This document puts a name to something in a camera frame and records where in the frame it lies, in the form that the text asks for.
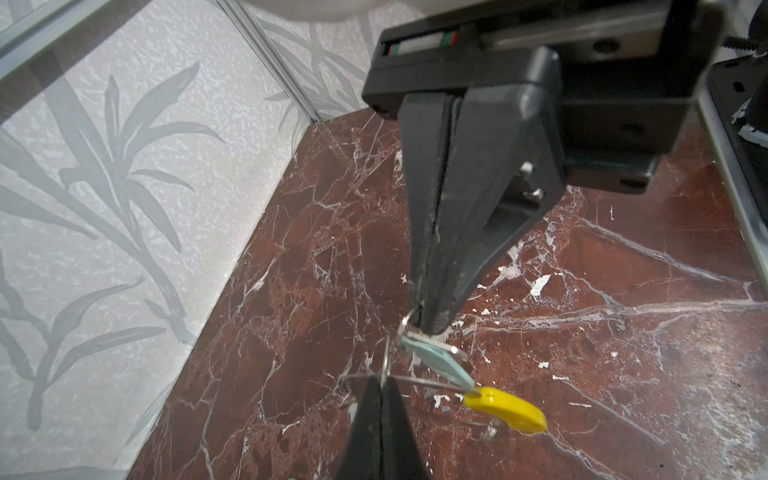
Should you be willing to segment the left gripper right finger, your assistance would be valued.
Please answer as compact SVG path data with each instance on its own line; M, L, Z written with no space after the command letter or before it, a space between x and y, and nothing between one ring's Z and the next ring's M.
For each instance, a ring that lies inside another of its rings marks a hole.
M388 377L381 389L380 431L382 479L429 479L393 377Z

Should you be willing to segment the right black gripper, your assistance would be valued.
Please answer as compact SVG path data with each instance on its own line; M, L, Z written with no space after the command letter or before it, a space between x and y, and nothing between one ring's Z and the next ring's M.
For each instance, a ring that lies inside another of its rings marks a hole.
M564 173L645 192L725 28L722 1L481 1L383 31L362 98L400 124L411 323L444 332Z

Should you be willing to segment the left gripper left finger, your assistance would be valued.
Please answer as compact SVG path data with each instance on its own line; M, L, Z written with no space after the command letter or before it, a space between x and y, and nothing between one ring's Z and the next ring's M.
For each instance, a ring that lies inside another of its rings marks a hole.
M335 479L382 478L381 420L379 381L367 378Z

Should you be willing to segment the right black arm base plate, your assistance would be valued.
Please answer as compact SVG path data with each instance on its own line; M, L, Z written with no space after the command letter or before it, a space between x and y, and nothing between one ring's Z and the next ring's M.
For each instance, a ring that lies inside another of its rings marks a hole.
M717 115L764 224L767 224L767 146L752 142L750 137L758 140L762 136L767 143L767 131L757 130L756 125L747 120L747 109L766 78L767 58L751 56L716 63L707 78Z

